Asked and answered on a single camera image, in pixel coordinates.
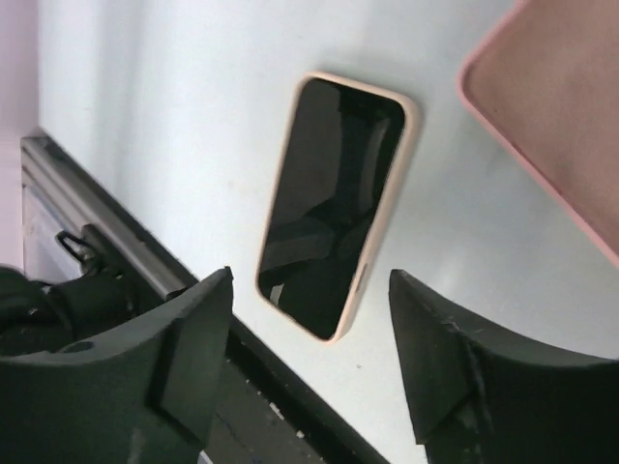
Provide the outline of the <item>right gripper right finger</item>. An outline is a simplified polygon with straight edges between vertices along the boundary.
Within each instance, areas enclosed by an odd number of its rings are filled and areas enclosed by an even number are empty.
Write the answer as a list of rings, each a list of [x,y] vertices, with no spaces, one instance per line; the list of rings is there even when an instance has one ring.
[[[416,442],[431,463],[614,463],[618,363],[554,347],[403,270],[389,302]]]

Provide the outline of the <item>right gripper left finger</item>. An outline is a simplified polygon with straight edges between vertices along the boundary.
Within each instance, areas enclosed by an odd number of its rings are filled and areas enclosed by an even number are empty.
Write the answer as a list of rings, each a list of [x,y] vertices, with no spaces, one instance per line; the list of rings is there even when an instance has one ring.
[[[1,361],[5,463],[194,463],[206,448],[232,318],[219,269],[60,351]]]

